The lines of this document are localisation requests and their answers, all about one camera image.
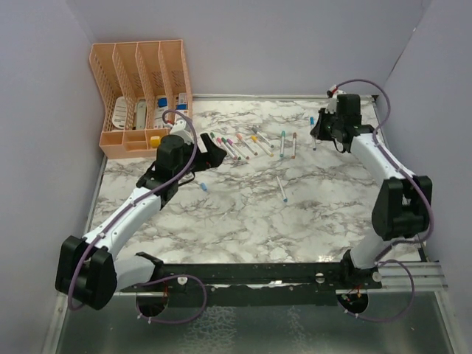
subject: yellow marker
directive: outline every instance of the yellow marker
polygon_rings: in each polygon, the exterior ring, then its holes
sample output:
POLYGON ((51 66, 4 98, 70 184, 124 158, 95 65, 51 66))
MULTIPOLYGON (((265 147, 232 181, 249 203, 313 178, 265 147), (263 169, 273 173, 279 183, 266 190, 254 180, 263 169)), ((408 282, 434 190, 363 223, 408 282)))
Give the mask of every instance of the yellow marker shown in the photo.
POLYGON ((150 138, 150 146, 153 148, 153 149, 156 149, 160 146, 161 144, 161 137, 160 136, 152 136, 150 138))
POLYGON ((266 148, 264 145, 262 145, 259 140, 257 140, 257 137, 256 137, 255 135, 251 135, 251 139, 252 139, 253 142, 255 142, 256 144, 258 144, 258 145, 259 145, 259 148, 263 149, 263 151, 264 151, 266 154, 268 154, 270 157, 273 157, 273 156, 274 156, 273 153, 271 153, 269 150, 267 150, 267 148, 266 148))

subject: yellow object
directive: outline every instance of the yellow object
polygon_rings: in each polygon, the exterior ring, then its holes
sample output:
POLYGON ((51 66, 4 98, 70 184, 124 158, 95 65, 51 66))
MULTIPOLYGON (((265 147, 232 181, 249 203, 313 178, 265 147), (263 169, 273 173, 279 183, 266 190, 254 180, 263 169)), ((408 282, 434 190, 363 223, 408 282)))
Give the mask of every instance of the yellow object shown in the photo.
POLYGON ((153 149, 156 149, 160 146, 161 144, 161 137, 160 136, 152 136, 150 138, 150 146, 153 148, 153 149))

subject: organizer compartment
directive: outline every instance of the organizer compartment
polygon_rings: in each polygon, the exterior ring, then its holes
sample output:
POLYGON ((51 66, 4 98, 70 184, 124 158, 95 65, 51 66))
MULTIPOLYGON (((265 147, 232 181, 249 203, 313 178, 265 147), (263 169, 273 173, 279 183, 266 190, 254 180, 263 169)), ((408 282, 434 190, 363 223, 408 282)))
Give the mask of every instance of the organizer compartment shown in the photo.
POLYGON ((110 159, 154 157, 152 136, 166 136, 169 129, 154 128, 157 99, 167 98, 167 107, 176 107, 176 97, 187 94, 192 117, 192 92, 182 40, 94 44, 90 64, 105 106, 100 147, 110 159), (126 101, 124 130, 112 123, 117 98, 126 101), (136 104, 146 101, 145 129, 135 129, 136 104))

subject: blue object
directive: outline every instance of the blue object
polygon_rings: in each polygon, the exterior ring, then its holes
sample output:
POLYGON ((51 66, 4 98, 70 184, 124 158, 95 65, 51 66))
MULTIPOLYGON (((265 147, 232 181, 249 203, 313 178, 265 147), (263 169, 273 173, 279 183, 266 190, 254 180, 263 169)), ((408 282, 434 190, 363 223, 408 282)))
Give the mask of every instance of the blue object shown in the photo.
POLYGON ((167 98, 159 98, 157 100, 157 106, 158 107, 165 107, 167 106, 167 98))

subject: marble tabletop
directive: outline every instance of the marble tabletop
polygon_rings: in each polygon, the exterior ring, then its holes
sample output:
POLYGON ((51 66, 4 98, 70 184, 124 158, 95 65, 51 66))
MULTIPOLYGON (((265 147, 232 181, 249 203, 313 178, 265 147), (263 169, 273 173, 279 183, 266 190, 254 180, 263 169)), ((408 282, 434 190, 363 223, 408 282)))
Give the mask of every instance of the marble tabletop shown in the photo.
MULTIPOLYGON (((317 151, 312 150, 309 117, 316 119, 326 105, 326 100, 196 100, 197 132, 213 131, 235 141, 241 133, 250 140, 250 128, 257 125, 276 146, 275 156, 250 142, 258 156, 241 162, 225 159, 218 169, 197 173, 136 232, 118 258, 144 251, 166 263, 339 261, 372 232, 370 217, 379 187, 354 156, 337 152, 333 143, 318 143, 317 151), (287 133, 288 152, 292 133, 297 133, 295 159, 279 157, 282 130, 287 133)), ((363 122, 376 126, 372 102, 363 100, 361 109, 363 122)), ((121 205, 151 162, 107 162, 92 227, 121 205)), ((387 257, 420 260, 417 249, 405 245, 387 257)))

